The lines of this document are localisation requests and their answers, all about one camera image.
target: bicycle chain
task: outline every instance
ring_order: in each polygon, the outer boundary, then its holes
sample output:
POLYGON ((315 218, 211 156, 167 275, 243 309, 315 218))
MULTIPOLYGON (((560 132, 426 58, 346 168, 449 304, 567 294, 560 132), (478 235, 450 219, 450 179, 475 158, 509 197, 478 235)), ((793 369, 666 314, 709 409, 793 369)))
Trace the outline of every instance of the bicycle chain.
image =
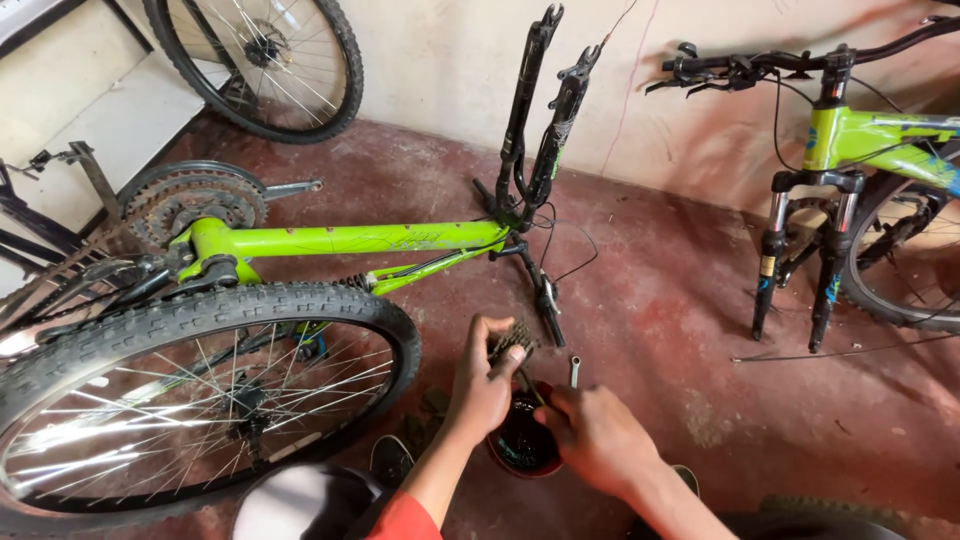
MULTIPOLYGON (((195 182, 190 184, 177 185, 174 187, 170 187, 169 189, 164 189, 163 191, 159 192, 157 195, 155 195, 154 197, 150 198, 148 201, 143 203, 141 207, 131 212, 131 214, 125 217, 120 222, 119 225, 117 225, 112 229, 98 233, 94 237, 89 238, 86 241, 86 245, 84 245, 83 248, 78 250, 73 255, 67 257, 62 263, 47 268, 45 271, 43 271, 42 273, 37 275, 35 278, 33 278, 30 282, 26 283, 22 287, 16 289, 14 292, 0 299, 0 313, 2 313, 2 310, 6 309, 7 307, 9 307, 10 305, 16 302, 20 302, 22 305, 22 302, 29 300, 29 295, 34 294, 36 290, 39 289, 44 283, 49 282, 54 278, 54 276, 66 272, 67 270, 70 269, 71 266, 78 264, 84 258, 89 257, 94 251, 96 251, 98 247, 100 247, 107 240, 114 238, 125 229, 128 229, 131 225, 133 225, 137 221, 148 217, 150 215, 150 212, 156 207, 160 206, 162 203, 164 203, 166 199, 172 196, 178 195, 180 193, 183 193, 184 191, 189 191, 191 189, 195 189, 198 187, 211 187, 211 186, 216 186, 217 188, 230 191, 231 193, 234 193, 241 197, 245 195, 245 193, 241 189, 236 189, 227 183, 216 183, 216 182, 215 183, 195 182)), ((55 313, 56 317, 54 316, 44 317, 42 319, 39 319, 36 322, 36 324, 42 324, 42 323, 48 322, 52 318, 62 317, 63 315, 67 315, 67 314, 70 314, 71 312, 74 312, 75 310, 78 310, 79 308, 80 307, 71 307, 69 309, 64 309, 62 311, 59 311, 58 313, 55 313)), ((19 328, 18 330, 20 331, 25 328, 30 328, 32 326, 35 326, 36 324, 30 325, 29 327, 19 328)), ((0 323, 0 331, 5 331, 8 328, 8 326, 9 325, 7 324, 7 321, 0 323)))

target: right hand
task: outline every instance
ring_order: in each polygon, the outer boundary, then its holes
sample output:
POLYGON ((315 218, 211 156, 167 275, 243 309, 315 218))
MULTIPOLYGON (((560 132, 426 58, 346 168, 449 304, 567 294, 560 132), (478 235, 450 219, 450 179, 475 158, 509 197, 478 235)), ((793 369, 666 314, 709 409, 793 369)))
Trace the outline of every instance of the right hand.
POLYGON ((626 500, 636 482, 664 466, 653 439, 606 386, 554 386, 534 418, 553 432, 564 463, 596 489, 626 500))

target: green bicycle frame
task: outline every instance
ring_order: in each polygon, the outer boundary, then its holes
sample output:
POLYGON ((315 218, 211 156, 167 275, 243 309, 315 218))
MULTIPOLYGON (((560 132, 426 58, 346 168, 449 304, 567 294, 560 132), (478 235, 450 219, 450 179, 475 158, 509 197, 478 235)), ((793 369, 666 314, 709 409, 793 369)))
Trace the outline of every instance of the green bicycle frame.
POLYGON ((458 262, 503 249, 510 228, 495 221, 374 225, 305 229, 232 230, 223 221, 205 217, 194 222, 171 245, 193 244, 195 261, 178 274, 178 282, 200 275, 213 256, 236 259, 240 283, 260 283, 249 262, 257 257, 290 257, 445 250, 450 253, 421 264, 373 270, 366 274, 373 294, 386 294, 458 262))
POLYGON ((944 142, 956 136, 960 136, 960 116, 864 112, 849 107, 814 109, 804 170, 830 169, 843 161, 863 160, 956 197, 960 196, 960 169, 916 146, 897 146, 910 137, 936 137, 944 142))

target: hand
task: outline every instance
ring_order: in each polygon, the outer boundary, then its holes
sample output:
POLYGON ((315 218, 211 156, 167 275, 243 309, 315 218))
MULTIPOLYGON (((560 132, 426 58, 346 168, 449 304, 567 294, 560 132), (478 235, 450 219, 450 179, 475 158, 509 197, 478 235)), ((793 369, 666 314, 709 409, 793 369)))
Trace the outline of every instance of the hand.
POLYGON ((503 424, 510 410, 510 382, 523 360, 523 348, 515 345, 494 361, 487 361, 487 340, 507 330, 514 319, 473 316, 467 346, 453 377, 453 396, 444 428, 472 446, 503 424))
POLYGON ((564 463, 600 491, 628 500, 638 479, 664 466, 653 439, 606 386, 556 385, 549 401, 534 418, 553 432, 564 463))

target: bicycle tire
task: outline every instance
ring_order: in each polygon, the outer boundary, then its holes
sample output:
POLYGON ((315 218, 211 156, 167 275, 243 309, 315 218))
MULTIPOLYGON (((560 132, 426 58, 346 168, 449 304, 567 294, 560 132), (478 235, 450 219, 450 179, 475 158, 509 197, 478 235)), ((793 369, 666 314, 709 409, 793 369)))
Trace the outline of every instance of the bicycle tire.
POLYGON ((344 100, 329 122, 319 128, 298 131, 265 124, 238 113, 228 106, 226 98, 210 84, 197 65, 191 61, 180 42, 168 8, 169 0, 143 0, 144 9, 154 35, 183 79, 217 112, 254 135, 288 144, 314 144, 331 139, 347 128, 360 109, 363 97, 363 62, 356 37, 347 16, 336 0, 312 0, 333 29, 347 69, 347 87, 344 100))
POLYGON ((305 457, 330 456, 359 436, 369 421, 386 411, 410 383, 420 362, 420 337, 413 321, 400 307, 368 292, 339 284, 272 283, 152 302, 103 320, 90 321, 78 331, 61 336, 18 360, 0 374, 0 433, 3 434, 44 400, 53 399, 111 366, 149 353, 163 344, 238 328, 238 325, 301 320, 308 316, 376 331, 391 343, 395 352, 393 385, 340 429, 252 473, 251 478, 238 474, 240 478, 233 481, 231 475, 226 482, 220 482, 224 485, 214 484, 218 489, 211 488, 205 493, 201 489, 202 493, 196 496, 187 488, 174 493, 172 500, 165 500, 162 493, 155 494, 160 503, 151 502, 149 498, 144 503, 145 496, 135 496, 121 500, 123 504, 112 505, 109 511, 101 508, 87 510, 91 513, 57 512, 19 502, 3 488, 0 489, 0 533, 65 535, 177 516, 223 497, 241 494, 257 477, 276 466, 305 457))
MULTIPOLYGON (((853 231, 852 246, 860 245, 860 240, 869 228, 870 221, 880 207, 884 206, 896 193, 903 190, 913 179, 903 177, 887 171, 877 171, 867 182, 860 201, 857 204, 856 214, 851 223, 853 231)), ((907 313, 896 309, 891 304, 878 299, 875 294, 868 292, 856 278, 856 259, 850 257, 844 265, 840 279, 840 292, 848 302, 865 311, 881 322, 887 322, 897 327, 910 327, 919 330, 960 332, 960 316, 930 315, 922 312, 907 313)))

